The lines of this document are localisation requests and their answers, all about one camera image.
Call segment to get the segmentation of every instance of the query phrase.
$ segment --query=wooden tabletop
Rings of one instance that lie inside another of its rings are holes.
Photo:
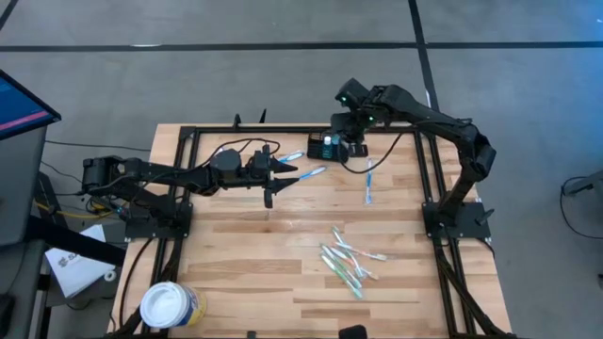
[[[152,162],[173,164],[180,126],[157,126]],[[281,142],[277,155],[305,150],[307,139],[301,134],[204,134],[197,159],[202,162],[224,141],[242,137]],[[394,137],[367,135],[370,156],[380,159]],[[460,173],[456,149],[444,140],[438,144],[447,187],[451,187]],[[243,161],[261,145],[250,145],[242,154]],[[437,198],[426,141],[424,145]],[[370,337],[448,337],[432,242],[424,234],[420,211],[424,196],[413,136],[403,136],[375,169],[371,205],[364,204],[365,175],[306,157],[291,165],[300,171],[277,176],[299,175],[320,165],[328,169],[283,190],[274,197],[271,210],[264,207],[260,188],[220,190],[212,198],[191,196],[194,219],[184,243],[178,282],[205,293],[207,314],[193,327],[172,329],[171,336],[244,337],[247,331],[257,331],[258,337],[336,337],[341,328],[363,324]],[[362,170],[366,160],[351,159],[348,165]],[[149,189],[167,190],[156,185]],[[468,199],[476,198],[473,190]],[[334,225],[351,245],[390,258],[387,262],[360,258],[363,266],[380,276],[377,282],[363,282],[362,300],[356,300],[319,258],[318,245],[334,241]],[[130,270],[144,242],[139,239],[128,246],[123,272]],[[459,246],[470,292],[495,324],[510,331],[492,253],[471,239],[461,240]],[[156,240],[133,273],[124,318],[136,309],[149,287],[155,249]],[[453,299],[462,331],[455,293]],[[113,307],[116,319],[119,302],[116,299]]]

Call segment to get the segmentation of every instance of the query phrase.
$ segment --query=black cable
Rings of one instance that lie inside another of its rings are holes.
[[[140,149],[136,147],[127,147],[127,146],[115,146],[115,145],[93,145],[93,144],[80,144],[73,142],[62,142],[62,141],[53,141],[46,140],[47,143],[63,145],[63,146],[76,146],[76,147],[93,147],[93,148],[114,148],[114,149],[122,149],[122,150],[130,150],[130,151],[140,151],[140,152],[150,152],[149,149]]]
[[[92,299],[89,299],[88,302],[86,302],[86,304],[82,307],[73,307],[72,305],[70,305],[69,303],[66,303],[65,305],[67,305],[67,307],[69,307],[70,309],[74,310],[74,311],[84,311],[88,308],[88,306],[90,306],[92,304]]]
[[[249,146],[252,142],[253,142],[253,140],[247,141],[247,143],[245,144],[245,146],[241,147],[241,149],[238,150],[238,152],[241,153],[241,152],[245,151],[245,149],[247,148],[247,146]]]
[[[67,174],[67,173],[63,173],[63,172],[61,172],[60,170],[56,169],[54,166],[52,166],[52,165],[50,165],[50,164],[47,164],[47,163],[45,163],[45,162],[43,162],[43,161],[40,161],[40,162],[41,162],[43,165],[45,165],[45,166],[49,167],[49,168],[50,168],[50,170],[53,170],[55,173],[57,173],[57,174],[59,174],[59,175],[62,175],[62,176],[66,176],[66,177],[68,177],[68,178],[72,178],[72,179],[74,179],[76,182],[78,182],[78,183],[80,183],[80,184],[82,183],[82,181],[81,181],[81,180],[79,180],[79,179],[77,179],[77,178],[76,178],[74,175]]]
[[[247,144],[245,144],[245,146],[243,146],[240,150],[238,150],[239,153],[243,152],[245,150],[245,148],[247,148],[247,146],[249,146],[249,144],[252,143],[252,141],[264,141],[266,143],[273,143],[273,144],[275,144],[276,145],[276,150],[271,151],[270,154],[276,154],[281,149],[281,143],[280,142],[274,141],[274,140],[264,139],[262,137],[245,137],[245,138],[242,138],[242,139],[239,139],[239,140],[226,141],[223,144],[221,144],[220,146],[218,146],[216,148],[216,150],[211,155],[209,155],[207,157],[207,159],[205,159],[205,161],[201,165],[195,166],[192,169],[185,169],[184,171],[182,171],[182,173],[190,172],[190,171],[193,171],[193,170],[195,170],[195,169],[197,169],[197,168],[199,168],[201,166],[204,166],[205,164],[207,164],[211,160],[212,157],[214,157],[214,155],[216,155],[216,153],[218,153],[218,151],[222,147],[227,146],[227,145],[236,144],[236,143],[243,142],[243,141],[248,141],[248,142],[247,142]]]
[[[572,225],[569,223],[569,221],[567,220],[567,216],[565,215],[565,211],[563,210],[563,192],[565,191],[565,187],[567,186],[567,184],[569,182],[571,182],[572,180],[577,180],[577,179],[584,179],[585,177],[583,176],[576,176],[576,177],[571,177],[567,180],[565,180],[565,182],[562,185],[562,189],[561,192],[559,194],[559,208],[562,211],[562,216],[563,216],[563,221],[565,221],[565,225],[572,230],[572,232],[574,232],[577,235],[583,236],[585,238],[589,238],[589,239],[596,239],[596,240],[603,240],[603,236],[594,236],[594,235],[587,235],[587,234],[583,234],[581,232],[578,232],[574,227],[572,227]]]
[[[368,169],[363,169],[363,170],[350,169],[348,166],[346,166],[346,164],[344,164],[343,161],[341,161],[342,160],[341,158],[339,158],[339,163],[341,164],[341,166],[343,166],[344,169],[346,169],[349,172],[352,172],[354,174],[368,173],[369,171],[376,169],[379,165],[381,165],[381,163],[383,161],[385,161],[385,159],[387,158],[387,156],[389,156],[389,154],[392,153],[392,151],[394,150],[394,147],[396,147],[396,144],[398,143],[398,140],[402,137],[403,134],[404,134],[404,132],[400,132],[398,134],[398,136],[396,137],[396,139],[394,140],[394,142],[392,142],[392,145],[389,147],[389,150],[387,150],[387,152],[385,153],[385,155],[383,156],[383,158],[381,158],[381,160],[379,160],[375,165],[371,166]],[[339,142],[337,144],[337,151],[341,153],[341,142]]]
[[[128,272],[128,275],[125,277],[125,283],[123,284],[123,290],[122,290],[122,302],[120,304],[120,327],[123,327],[123,304],[125,303],[125,294],[128,291],[128,284],[130,284],[130,278],[132,278],[132,272],[134,272],[134,268],[136,268],[136,265],[139,263],[140,256],[142,255],[144,250],[146,250],[146,248],[149,246],[149,244],[151,244],[151,241],[153,241],[152,238],[147,240],[147,242],[145,242],[144,245],[142,245],[142,248],[139,250],[139,253],[136,255],[136,257],[134,258],[134,261],[132,262],[132,266],[130,267],[130,271]]]

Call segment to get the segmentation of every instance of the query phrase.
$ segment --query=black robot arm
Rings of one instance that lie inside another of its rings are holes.
[[[297,178],[278,179],[271,174],[297,170],[296,167],[283,164],[270,155],[269,146],[255,151],[247,164],[241,163],[236,150],[217,153],[209,161],[193,169],[177,169],[142,161],[138,158],[122,159],[118,156],[105,156],[84,160],[82,193],[90,194],[96,202],[118,212],[124,219],[132,213],[99,200],[105,197],[117,197],[131,202],[130,208],[143,206],[153,218],[178,219],[181,208],[173,197],[167,194],[156,195],[145,189],[141,183],[156,183],[183,187],[194,194],[212,196],[220,188],[261,186],[264,188],[264,204],[272,208],[272,194],[298,181]]]
[[[341,88],[335,99],[348,107],[350,112],[333,114],[331,126],[334,132],[349,143],[362,143],[368,128],[377,123],[389,126],[394,121],[407,121],[421,132],[454,143],[462,167],[461,176],[437,206],[427,206],[430,221],[427,221],[426,216],[426,223],[434,223],[439,229],[448,226],[453,237],[489,236],[489,230],[485,230],[487,227],[482,227],[484,232],[478,234],[463,232],[458,228],[467,222],[466,218],[479,225],[485,222],[485,212],[473,211],[477,206],[467,205],[463,200],[475,183],[488,176],[497,153],[488,138],[471,121],[455,119],[435,111],[419,103],[411,93],[396,85],[375,86],[368,90],[353,78]],[[428,227],[428,234],[440,234],[437,231]]]

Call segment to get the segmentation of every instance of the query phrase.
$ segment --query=plastic container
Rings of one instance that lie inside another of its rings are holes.
[[[207,302],[193,289],[173,282],[156,283],[140,303],[142,320],[153,328],[191,326],[205,315]]]

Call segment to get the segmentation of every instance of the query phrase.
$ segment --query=monitor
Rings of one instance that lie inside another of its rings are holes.
[[[0,70],[0,140],[60,121],[60,115]]]

